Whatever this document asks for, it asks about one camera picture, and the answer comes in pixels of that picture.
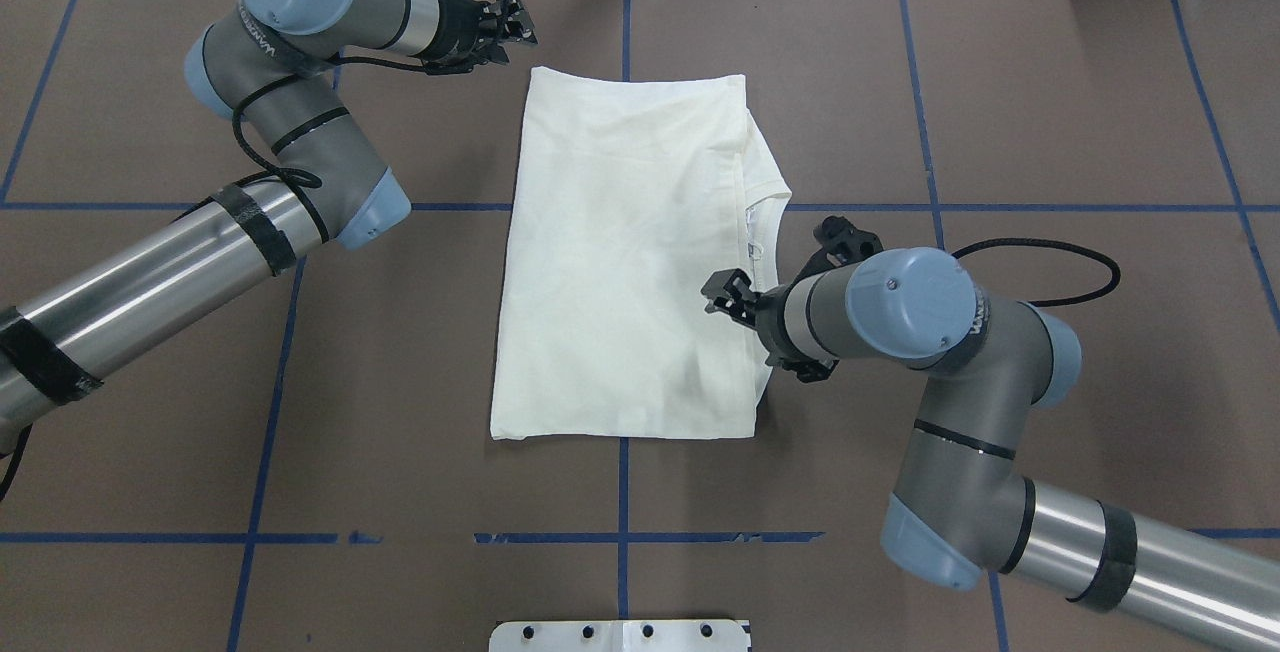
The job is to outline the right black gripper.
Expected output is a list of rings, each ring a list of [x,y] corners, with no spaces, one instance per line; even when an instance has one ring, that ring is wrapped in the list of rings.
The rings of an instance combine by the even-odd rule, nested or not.
[[[767,351],[765,365],[792,373],[801,383],[829,379],[838,365],[801,351],[787,330],[786,304],[797,283],[753,292],[744,270],[719,270],[701,287],[708,314],[722,313],[732,322],[756,333]]]

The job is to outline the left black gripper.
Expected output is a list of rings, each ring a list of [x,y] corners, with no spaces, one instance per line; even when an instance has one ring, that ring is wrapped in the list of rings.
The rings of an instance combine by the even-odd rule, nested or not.
[[[429,76],[467,74],[476,67],[511,63],[508,47],[539,45],[522,0],[438,0],[436,33],[424,49]]]

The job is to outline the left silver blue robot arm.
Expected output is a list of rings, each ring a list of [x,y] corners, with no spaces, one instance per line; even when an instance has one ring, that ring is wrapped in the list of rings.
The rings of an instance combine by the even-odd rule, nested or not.
[[[3,310],[3,456],[17,456],[41,416],[312,250],[358,249],[408,216],[407,193],[334,72],[458,76],[507,64],[511,44],[538,44],[524,0],[236,0],[195,41],[184,74],[252,172]]]

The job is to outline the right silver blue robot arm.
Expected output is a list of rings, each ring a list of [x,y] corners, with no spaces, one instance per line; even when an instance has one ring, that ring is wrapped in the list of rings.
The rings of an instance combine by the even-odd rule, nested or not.
[[[955,591],[1019,576],[1220,649],[1277,648],[1275,561],[1016,471],[1030,412],[1064,401],[1082,373],[1065,322],[988,293],[932,247],[765,292],[744,270],[714,272],[701,295],[800,380],[873,357],[925,374],[879,535],[902,570]]]

